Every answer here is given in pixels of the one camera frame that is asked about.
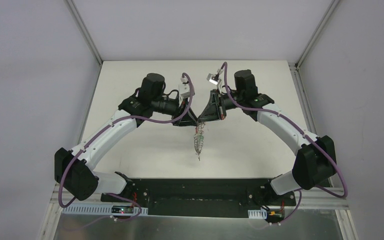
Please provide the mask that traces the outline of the metal disc keyring with rings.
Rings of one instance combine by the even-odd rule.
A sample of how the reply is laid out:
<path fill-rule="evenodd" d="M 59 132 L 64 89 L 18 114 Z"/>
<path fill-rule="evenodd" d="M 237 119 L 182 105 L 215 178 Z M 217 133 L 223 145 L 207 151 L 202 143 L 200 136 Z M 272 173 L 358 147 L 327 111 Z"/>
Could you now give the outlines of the metal disc keyring with rings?
<path fill-rule="evenodd" d="M 199 122 L 197 126 L 195 127 L 195 134 L 194 134 L 194 150 L 195 154 L 198 158 L 198 160 L 201 160 L 201 152 L 204 146 L 204 127 L 205 122 Z"/>

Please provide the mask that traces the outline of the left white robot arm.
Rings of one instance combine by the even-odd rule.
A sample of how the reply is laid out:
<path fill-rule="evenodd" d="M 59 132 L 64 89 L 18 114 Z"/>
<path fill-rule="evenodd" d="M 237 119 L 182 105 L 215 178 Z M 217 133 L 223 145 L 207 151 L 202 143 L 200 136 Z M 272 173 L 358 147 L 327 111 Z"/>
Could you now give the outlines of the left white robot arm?
<path fill-rule="evenodd" d="M 182 73 L 175 90 L 176 98 L 164 91 L 165 78 L 149 73 L 132 95 L 124 99 L 109 120 L 92 136 L 71 149 L 60 148 L 54 155 L 54 178 L 59 183 L 58 202 L 63 208 L 63 190 L 73 200 L 83 201 L 93 194 L 113 194 L 120 202 L 132 198 L 129 178 L 122 173 L 95 171 L 100 160 L 123 137 L 142 123 L 173 124 L 186 116 L 195 94 L 194 85 L 187 73 Z"/>

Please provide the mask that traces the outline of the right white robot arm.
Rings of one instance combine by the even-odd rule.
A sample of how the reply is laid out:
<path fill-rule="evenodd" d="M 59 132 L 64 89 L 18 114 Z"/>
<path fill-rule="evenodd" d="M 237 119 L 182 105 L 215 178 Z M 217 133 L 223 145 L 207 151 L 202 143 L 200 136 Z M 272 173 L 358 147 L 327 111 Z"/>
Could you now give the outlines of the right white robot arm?
<path fill-rule="evenodd" d="M 263 196 L 268 204 L 276 205 L 284 194 L 310 190 L 337 174 L 335 145 L 329 136 L 319 137 L 284 115 L 272 98 L 258 92 L 251 70 L 234 74 L 235 89 L 223 82 L 221 73 L 222 70 L 218 70 L 207 76 L 217 88 L 211 90 L 208 104 L 198 119 L 202 122 L 223 120 L 228 110 L 240 108 L 255 122 L 270 129 L 295 155 L 292 169 L 264 186 Z"/>

